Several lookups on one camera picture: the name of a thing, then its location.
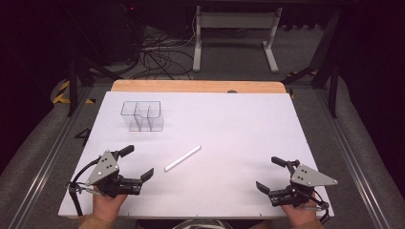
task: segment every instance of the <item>pen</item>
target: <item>pen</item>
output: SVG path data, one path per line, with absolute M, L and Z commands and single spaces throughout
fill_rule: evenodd
M 179 159 L 173 161 L 171 164 L 169 164 L 168 166 L 166 166 L 164 168 L 165 172 L 168 172 L 169 170 L 171 170 L 173 167 L 175 167 L 176 165 L 178 165 L 180 162 L 184 161 L 186 158 L 188 158 L 189 156 L 192 156 L 194 153 L 196 153 L 197 151 L 199 151 L 201 149 L 201 145 L 196 146 L 194 149 L 192 149 L 191 151 L 189 151 L 187 154 L 185 154 L 184 156 L 180 157 Z

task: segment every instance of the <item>transparent divided tray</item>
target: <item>transparent divided tray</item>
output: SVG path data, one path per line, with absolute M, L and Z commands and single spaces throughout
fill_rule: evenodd
M 121 116 L 130 132 L 163 131 L 163 113 L 159 101 L 126 101 Z

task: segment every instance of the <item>person's hand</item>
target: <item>person's hand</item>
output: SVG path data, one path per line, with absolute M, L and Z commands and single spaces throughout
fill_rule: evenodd
M 305 223 L 316 220 L 316 212 L 314 210 L 305 209 L 304 206 L 316 207 L 316 203 L 310 200 L 308 203 L 294 208 L 292 205 L 282 205 L 281 208 L 287 214 L 289 223 L 292 227 L 297 227 Z
M 115 198 L 109 196 L 93 195 L 93 215 L 108 222 L 117 219 L 119 209 L 128 195 L 118 195 Z

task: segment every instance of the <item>white marker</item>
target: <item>white marker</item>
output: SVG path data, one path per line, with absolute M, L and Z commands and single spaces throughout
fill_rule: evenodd
M 201 145 L 198 145 L 196 148 L 192 149 L 190 152 L 188 152 L 187 154 L 185 154 L 184 156 L 180 157 L 179 159 L 173 161 L 171 164 L 169 164 L 168 166 L 166 166 L 166 168 L 164 168 L 165 172 L 168 172 L 169 170 L 171 170 L 173 167 L 175 167 L 176 165 L 178 165 L 180 162 L 184 161 L 186 158 L 188 158 L 189 156 L 192 156 L 194 153 L 196 153 L 197 151 L 199 151 L 201 149 Z

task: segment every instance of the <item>white tabletop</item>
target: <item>white tabletop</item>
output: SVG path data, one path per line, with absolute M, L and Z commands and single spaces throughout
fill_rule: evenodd
M 125 101 L 160 101 L 163 131 L 129 132 L 120 115 Z M 128 145 L 135 151 L 118 160 L 121 175 L 139 178 L 155 169 L 140 195 L 128 197 L 121 207 L 120 216 L 134 219 L 284 217 L 256 188 L 256 181 L 271 190 L 289 185 L 288 169 L 271 163 L 271 157 L 299 159 L 317 170 L 288 94 L 108 92 L 75 174 L 105 150 Z M 196 154 L 164 172 L 197 145 L 202 148 Z M 86 181 L 93 169 L 79 181 Z M 330 203 L 324 187 L 316 190 Z M 83 214 L 91 213 L 92 195 L 78 198 Z M 77 215 L 68 193 L 59 215 Z

